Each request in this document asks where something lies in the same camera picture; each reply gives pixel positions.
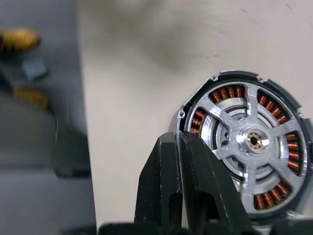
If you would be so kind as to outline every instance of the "copper winding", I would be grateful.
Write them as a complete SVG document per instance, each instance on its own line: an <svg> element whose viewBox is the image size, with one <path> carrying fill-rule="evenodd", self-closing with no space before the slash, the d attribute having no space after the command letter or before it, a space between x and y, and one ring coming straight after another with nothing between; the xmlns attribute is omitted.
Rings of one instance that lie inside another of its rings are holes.
<svg viewBox="0 0 313 235"><path fill-rule="evenodd" d="M288 148L291 150L297 150L299 147L296 142L288 142Z"/></svg>
<svg viewBox="0 0 313 235"><path fill-rule="evenodd" d="M236 87L236 97L243 97L243 91L240 87Z"/></svg>
<svg viewBox="0 0 313 235"><path fill-rule="evenodd" d="M228 91L228 94L229 94L230 98L235 97L235 91L234 91L233 87L227 87L227 91Z"/></svg>
<svg viewBox="0 0 313 235"><path fill-rule="evenodd" d="M201 126L201 121L196 119L196 118L193 118L191 124L200 127Z"/></svg>
<svg viewBox="0 0 313 235"><path fill-rule="evenodd" d="M228 98L225 88L223 88L223 87L220 88L220 95L221 95L222 99Z"/></svg>
<svg viewBox="0 0 313 235"><path fill-rule="evenodd" d="M274 206L273 199L272 199L272 197L270 196L270 194L268 192L263 193L263 197L264 197L265 203L266 203L266 205L268 207L273 207Z"/></svg>
<svg viewBox="0 0 313 235"><path fill-rule="evenodd" d="M270 191L271 195L273 196L275 202L279 202L282 200L282 197L280 196L279 192L276 189L272 189Z"/></svg>
<svg viewBox="0 0 313 235"><path fill-rule="evenodd" d="M261 98L260 98L259 104L264 106L265 102L266 102L266 97L264 95L262 95Z"/></svg>
<svg viewBox="0 0 313 235"><path fill-rule="evenodd" d="M211 95L212 95L212 99L213 99L215 102L219 102L219 101L221 100L221 98L220 98L220 96L219 96L219 94L218 94L217 91L212 92Z"/></svg>
<svg viewBox="0 0 313 235"><path fill-rule="evenodd" d="M287 195L288 194L288 190L282 185L282 183L279 183L277 185L277 188L283 195Z"/></svg>
<svg viewBox="0 0 313 235"><path fill-rule="evenodd" d="M289 158L292 160L299 160L299 153L295 153L295 152L289 152Z"/></svg>
<svg viewBox="0 0 313 235"><path fill-rule="evenodd" d="M200 134L200 130L197 129L197 128L194 128L194 127L191 127L191 132L192 132L192 133L195 133L195 134L197 134L197 135Z"/></svg>
<svg viewBox="0 0 313 235"><path fill-rule="evenodd" d="M204 119L205 114L206 114L205 112L203 112L203 111L201 111L201 110L199 110L199 109L195 111L195 116L197 116L197 117L200 118L201 120Z"/></svg>
<svg viewBox="0 0 313 235"><path fill-rule="evenodd" d="M280 109L278 108L278 107L276 107L274 110L273 110L273 112L272 112L272 114L274 115L274 117L277 117L278 115L280 115Z"/></svg>
<svg viewBox="0 0 313 235"><path fill-rule="evenodd" d="M255 196L256 199L256 205L257 205L257 209L262 210L265 208L265 204L263 202L263 199L260 195L256 195Z"/></svg>
<svg viewBox="0 0 313 235"><path fill-rule="evenodd" d="M267 110L271 111L274 107L274 103L272 101L268 101L267 105L265 106Z"/></svg>
<svg viewBox="0 0 313 235"><path fill-rule="evenodd" d="M279 122L280 124L282 124L282 123L284 123L285 121L287 121L287 118L286 118L285 115L281 115L277 120L278 120L278 122Z"/></svg>
<svg viewBox="0 0 313 235"><path fill-rule="evenodd" d="M295 134L286 135L286 138L287 138L288 141L292 141L292 140L296 139Z"/></svg>
<svg viewBox="0 0 313 235"><path fill-rule="evenodd" d="M299 169L299 163L295 163L293 161L288 161L288 166L294 170L298 170Z"/></svg>

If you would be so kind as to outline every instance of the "gray metal panel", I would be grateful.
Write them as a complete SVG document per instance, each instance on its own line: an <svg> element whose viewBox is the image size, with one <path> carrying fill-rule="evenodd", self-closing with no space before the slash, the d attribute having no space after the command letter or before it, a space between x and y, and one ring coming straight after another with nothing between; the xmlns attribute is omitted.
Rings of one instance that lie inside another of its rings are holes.
<svg viewBox="0 0 313 235"><path fill-rule="evenodd" d="M1 59L0 69L13 87L31 87L47 93L56 119L86 134L76 17L76 1L0 0L1 29L30 27L42 37L35 50ZM30 83L21 63L35 58L44 59L50 73Z"/></svg>
<svg viewBox="0 0 313 235"><path fill-rule="evenodd" d="M0 93L0 168L52 167L54 116Z"/></svg>

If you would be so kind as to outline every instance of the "brushless motor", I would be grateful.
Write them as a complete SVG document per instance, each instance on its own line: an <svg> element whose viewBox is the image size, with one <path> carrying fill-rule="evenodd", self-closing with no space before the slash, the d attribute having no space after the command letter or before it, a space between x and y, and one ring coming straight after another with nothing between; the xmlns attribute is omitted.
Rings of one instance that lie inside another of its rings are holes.
<svg viewBox="0 0 313 235"><path fill-rule="evenodd" d="M312 124L271 80L245 71L209 77L179 110L228 169L252 219L301 210L312 184Z"/></svg>

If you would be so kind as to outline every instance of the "yellow and black object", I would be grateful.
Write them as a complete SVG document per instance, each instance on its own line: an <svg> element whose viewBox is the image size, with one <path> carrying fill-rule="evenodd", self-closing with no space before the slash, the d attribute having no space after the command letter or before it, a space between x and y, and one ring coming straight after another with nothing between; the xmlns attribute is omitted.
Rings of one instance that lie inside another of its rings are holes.
<svg viewBox="0 0 313 235"><path fill-rule="evenodd" d="M0 53L24 52L36 48L41 38L28 28L0 29Z"/></svg>
<svg viewBox="0 0 313 235"><path fill-rule="evenodd" d="M49 110L49 96L42 91L31 88L13 88L13 97L30 103L40 109Z"/></svg>

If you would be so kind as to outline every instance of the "gray block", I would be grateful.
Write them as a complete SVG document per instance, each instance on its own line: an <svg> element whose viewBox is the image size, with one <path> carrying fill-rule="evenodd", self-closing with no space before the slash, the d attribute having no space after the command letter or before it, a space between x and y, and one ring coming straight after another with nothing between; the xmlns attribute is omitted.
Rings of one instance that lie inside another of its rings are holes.
<svg viewBox="0 0 313 235"><path fill-rule="evenodd" d="M22 69L31 81L42 78L48 74L48 68L42 58L26 59L22 63Z"/></svg>

